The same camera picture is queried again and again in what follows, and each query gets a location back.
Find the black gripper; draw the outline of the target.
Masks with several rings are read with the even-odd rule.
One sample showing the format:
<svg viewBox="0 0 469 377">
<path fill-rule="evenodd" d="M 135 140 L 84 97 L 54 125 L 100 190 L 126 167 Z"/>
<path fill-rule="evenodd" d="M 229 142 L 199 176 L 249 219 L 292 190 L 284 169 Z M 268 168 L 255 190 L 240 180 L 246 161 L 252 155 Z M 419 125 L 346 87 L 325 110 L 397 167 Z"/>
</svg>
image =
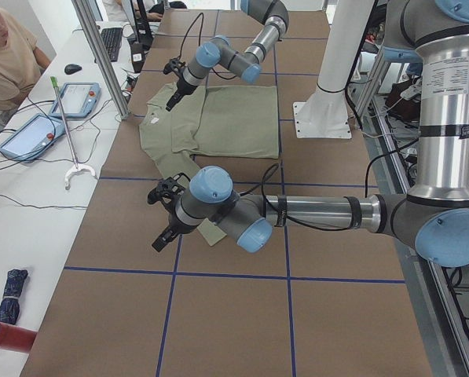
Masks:
<svg viewBox="0 0 469 377">
<path fill-rule="evenodd" d="M 193 94 L 195 86 L 188 83 L 185 79 L 180 78 L 177 81 L 177 89 L 171 99 L 166 104 L 166 110 L 171 111 L 174 106 L 184 97 Z"/>
<path fill-rule="evenodd" d="M 180 235 L 189 234 L 191 226 L 181 221 L 175 212 L 171 211 L 168 215 L 168 226 L 163 230 L 161 235 L 152 243 L 152 248 L 161 252 L 165 248 L 166 243 L 170 243 Z"/>
</svg>

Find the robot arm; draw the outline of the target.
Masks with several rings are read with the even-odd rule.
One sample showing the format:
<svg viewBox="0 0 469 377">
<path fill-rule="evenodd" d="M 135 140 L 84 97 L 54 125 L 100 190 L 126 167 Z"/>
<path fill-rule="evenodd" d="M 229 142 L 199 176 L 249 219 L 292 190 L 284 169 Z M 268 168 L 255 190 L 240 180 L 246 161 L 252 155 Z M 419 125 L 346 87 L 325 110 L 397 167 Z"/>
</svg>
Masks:
<svg viewBox="0 0 469 377">
<path fill-rule="evenodd" d="M 171 111 L 183 97 L 193 94 L 217 65 L 245 82 L 253 83 L 258 79 L 261 63 L 288 30 L 288 11 L 281 1 L 242 1 L 240 9 L 262 24 L 263 29 L 242 53 L 231 47 L 225 36 L 216 35 L 198 46 L 190 62 L 182 62 L 179 58 L 169 60 L 163 73 L 173 72 L 178 82 L 176 91 L 166 104 L 167 111 Z"/>
<path fill-rule="evenodd" d="M 416 183 L 405 195 L 358 199 L 238 193 L 229 174 L 205 167 L 182 186 L 173 176 L 148 194 L 168 226 L 163 249 L 210 220 L 249 252 L 276 227 L 299 224 L 340 232 L 367 229 L 444 267 L 469 264 L 469 1 L 391 1 L 385 56 L 423 64 Z"/>
</svg>

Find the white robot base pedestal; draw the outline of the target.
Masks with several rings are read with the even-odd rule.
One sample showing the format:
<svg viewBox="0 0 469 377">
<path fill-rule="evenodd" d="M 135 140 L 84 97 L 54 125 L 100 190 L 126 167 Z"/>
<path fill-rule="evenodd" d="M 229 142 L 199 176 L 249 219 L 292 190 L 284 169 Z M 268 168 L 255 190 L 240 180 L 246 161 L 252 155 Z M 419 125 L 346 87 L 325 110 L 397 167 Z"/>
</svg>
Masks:
<svg viewBox="0 0 469 377">
<path fill-rule="evenodd" d="M 365 40 L 373 0 L 337 2 L 316 91 L 305 102 L 294 103 L 298 138 L 350 139 L 346 105 L 350 73 Z"/>
</svg>

